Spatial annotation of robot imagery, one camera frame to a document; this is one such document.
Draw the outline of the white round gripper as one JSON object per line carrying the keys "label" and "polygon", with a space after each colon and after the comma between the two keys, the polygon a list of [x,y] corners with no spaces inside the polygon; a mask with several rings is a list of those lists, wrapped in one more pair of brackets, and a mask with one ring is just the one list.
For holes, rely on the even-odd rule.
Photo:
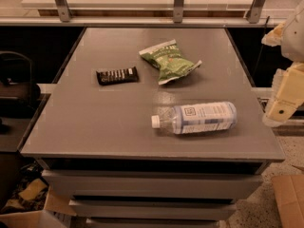
{"label": "white round gripper", "polygon": [[[281,45],[284,57],[294,62],[304,61],[304,0],[280,23],[265,34],[261,43]],[[278,69],[272,82],[272,94],[265,107],[262,121],[270,127],[285,124],[304,104],[304,64],[292,63],[286,70]]]}

